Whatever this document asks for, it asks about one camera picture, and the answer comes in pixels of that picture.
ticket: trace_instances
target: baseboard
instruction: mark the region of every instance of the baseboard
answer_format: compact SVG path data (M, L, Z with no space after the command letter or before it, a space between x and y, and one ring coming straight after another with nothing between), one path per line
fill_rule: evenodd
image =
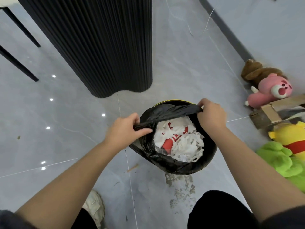
M205 10L208 12L208 14L211 14L211 12L213 11L213 7L208 2L208 0L199 0L199 1L202 4L202 6L205 8ZM227 24L222 20L222 18L219 16L216 10L214 10L213 13L211 14L211 18L214 20L214 22L217 24L219 29L226 36L226 38L229 40L231 45L234 47L234 49L237 51L237 53L244 61L247 61L248 59L253 59L253 56L250 54L250 52L239 41L239 39L235 36L235 34L231 31L231 29L227 26Z

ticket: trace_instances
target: green plush toy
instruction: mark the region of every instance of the green plush toy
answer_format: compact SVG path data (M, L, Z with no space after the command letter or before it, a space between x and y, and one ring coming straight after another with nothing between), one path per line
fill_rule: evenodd
M305 164L293 156L290 149L271 141L263 145L256 153L283 177L305 192Z

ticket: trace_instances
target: person's left hand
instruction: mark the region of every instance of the person's left hand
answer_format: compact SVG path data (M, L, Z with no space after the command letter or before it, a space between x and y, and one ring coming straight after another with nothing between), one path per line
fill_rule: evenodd
M143 128L135 131L134 124L139 124L140 118L137 113L133 113L127 118L118 118L114 124L108 129L103 143L120 152L122 149L129 146L136 139L139 139L146 134L152 132L150 128Z

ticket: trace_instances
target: stuffed animal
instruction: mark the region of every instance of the stuffed animal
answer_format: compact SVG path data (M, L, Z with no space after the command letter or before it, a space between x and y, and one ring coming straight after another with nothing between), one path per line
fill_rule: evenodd
M263 67L260 62L249 59L246 61L245 66L242 69L241 77L246 82L252 84L255 88L258 88L258 84L261 82L261 80L267 78L268 75L272 73L287 79L281 70L272 67Z
M305 192L305 164L292 155L291 150L271 141L256 151L279 174Z
M272 101L290 96L292 86L288 80L273 73L259 83L258 90L254 86L251 87L251 90L254 93L248 97L245 105L260 108Z
M300 160L305 161L305 123L297 124L281 123L269 132L269 137L288 148Z

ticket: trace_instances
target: floor stain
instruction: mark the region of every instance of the floor stain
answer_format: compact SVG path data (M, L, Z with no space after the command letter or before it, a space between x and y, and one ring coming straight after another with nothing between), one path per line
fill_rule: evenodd
M175 186L174 199L170 200L170 207L174 208L178 203L184 203L186 207L192 207L196 203L196 198L192 196L195 194L195 185L193 184L193 177L191 175L174 175L165 174L166 184L169 187Z

